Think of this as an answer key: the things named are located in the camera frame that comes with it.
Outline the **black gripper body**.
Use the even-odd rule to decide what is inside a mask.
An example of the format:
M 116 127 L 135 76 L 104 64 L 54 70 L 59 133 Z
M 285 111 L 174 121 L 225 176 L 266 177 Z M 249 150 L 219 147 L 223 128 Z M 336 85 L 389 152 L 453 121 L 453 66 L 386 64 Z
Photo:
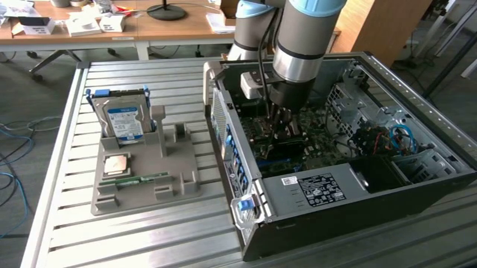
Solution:
M 301 83 L 286 80 L 273 83 L 269 95 L 271 102 L 291 112 L 298 112 L 308 102 L 314 83 L 316 79 Z

